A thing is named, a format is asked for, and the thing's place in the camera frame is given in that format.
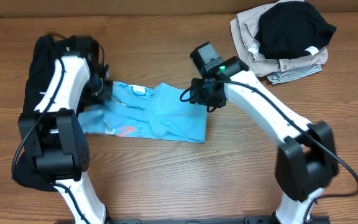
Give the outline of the light blue t-shirt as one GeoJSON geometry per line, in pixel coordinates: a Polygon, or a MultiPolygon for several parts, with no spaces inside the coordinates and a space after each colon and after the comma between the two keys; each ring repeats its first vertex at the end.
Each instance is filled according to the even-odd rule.
{"type": "Polygon", "coordinates": [[[183,90],[166,83],[155,88],[114,82],[112,99],[78,115],[85,134],[204,143],[207,111],[180,101],[183,90]]]}

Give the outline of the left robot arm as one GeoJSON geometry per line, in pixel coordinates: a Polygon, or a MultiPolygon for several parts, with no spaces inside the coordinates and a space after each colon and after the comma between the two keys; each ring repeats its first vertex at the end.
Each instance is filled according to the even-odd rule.
{"type": "Polygon", "coordinates": [[[41,36],[26,83],[21,134],[11,165],[19,185],[58,192],[75,223],[111,223],[93,188],[90,149],[78,121],[86,106],[112,97],[103,47],[90,36],[41,36]]]}

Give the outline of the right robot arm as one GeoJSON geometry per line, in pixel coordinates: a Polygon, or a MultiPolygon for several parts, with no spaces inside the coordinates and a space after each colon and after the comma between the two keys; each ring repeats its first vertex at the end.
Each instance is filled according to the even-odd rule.
{"type": "Polygon", "coordinates": [[[201,78],[191,81],[189,102],[209,112],[228,101],[245,111],[277,147],[275,178],[283,191],[271,215],[248,216],[245,223],[329,223],[313,216],[314,200],[338,172],[332,129],[324,121],[313,124],[276,98],[238,57],[224,60],[206,42],[190,58],[201,78]]]}

